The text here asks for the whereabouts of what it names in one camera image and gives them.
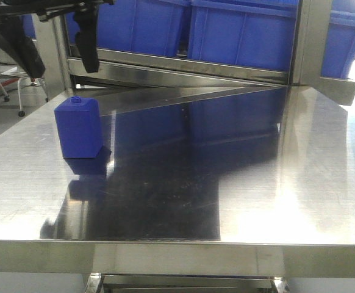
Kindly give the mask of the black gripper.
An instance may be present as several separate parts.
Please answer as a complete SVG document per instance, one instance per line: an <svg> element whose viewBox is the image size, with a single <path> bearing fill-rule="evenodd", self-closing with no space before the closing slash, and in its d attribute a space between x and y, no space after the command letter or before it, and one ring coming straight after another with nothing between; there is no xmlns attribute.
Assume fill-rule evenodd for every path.
<svg viewBox="0 0 355 293"><path fill-rule="evenodd" d="M43 21L75 12L73 20L79 26L74 40L87 73L99 70L96 49L98 9L115 1L0 1L0 49L6 52L31 78L42 78L45 66L32 39L27 37L20 15L37 14Z"/></svg>

